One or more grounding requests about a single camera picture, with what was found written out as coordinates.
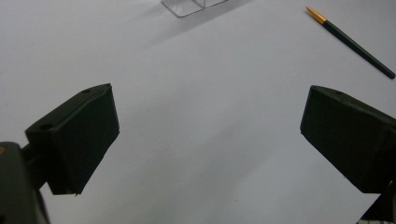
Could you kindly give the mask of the clear plastic divided pen holder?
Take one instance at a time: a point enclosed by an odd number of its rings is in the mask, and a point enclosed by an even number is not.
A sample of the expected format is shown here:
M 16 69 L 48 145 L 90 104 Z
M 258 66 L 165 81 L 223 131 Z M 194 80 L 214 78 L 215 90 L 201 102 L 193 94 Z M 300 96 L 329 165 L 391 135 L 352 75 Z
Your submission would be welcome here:
M 178 18 L 222 4 L 227 0 L 161 0 L 161 3 Z

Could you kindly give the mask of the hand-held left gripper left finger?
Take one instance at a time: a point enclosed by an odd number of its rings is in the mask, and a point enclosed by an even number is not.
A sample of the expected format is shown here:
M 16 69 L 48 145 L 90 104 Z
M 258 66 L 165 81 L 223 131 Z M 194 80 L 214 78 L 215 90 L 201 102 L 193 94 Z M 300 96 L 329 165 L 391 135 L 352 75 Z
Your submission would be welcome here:
M 25 131 L 55 195 L 80 194 L 119 133 L 109 83 L 79 92 Z

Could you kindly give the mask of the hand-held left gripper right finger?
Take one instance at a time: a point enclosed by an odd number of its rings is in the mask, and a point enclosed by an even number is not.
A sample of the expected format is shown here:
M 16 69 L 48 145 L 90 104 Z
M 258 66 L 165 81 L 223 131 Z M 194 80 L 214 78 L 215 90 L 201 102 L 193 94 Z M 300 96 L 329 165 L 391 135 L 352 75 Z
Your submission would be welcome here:
M 337 90 L 311 86 L 301 134 L 363 193 L 381 193 L 396 171 L 396 119 Z

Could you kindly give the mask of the dark green pen gold tip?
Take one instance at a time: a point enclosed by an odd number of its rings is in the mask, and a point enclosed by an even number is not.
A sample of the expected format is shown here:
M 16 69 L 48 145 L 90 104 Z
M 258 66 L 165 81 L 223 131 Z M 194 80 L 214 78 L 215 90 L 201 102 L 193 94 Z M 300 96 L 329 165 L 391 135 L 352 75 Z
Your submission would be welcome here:
M 353 50 L 359 56 L 361 56 L 367 63 L 372 65 L 382 74 L 390 79 L 395 79 L 396 74 L 386 67 L 383 63 L 381 63 L 375 56 L 373 56 L 370 52 L 368 52 L 365 48 L 363 48 L 360 44 L 358 44 L 355 40 L 353 40 L 350 36 L 345 34 L 341 29 L 339 29 L 336 25 L 330 22 L 327 18 L 321 15 L 312 7 L 305 8 L 308 14 L 317 21 L 324 29 L 326 29 L 330 34 L 336 37 L 339 41 L 344 43 L 348 48 Z

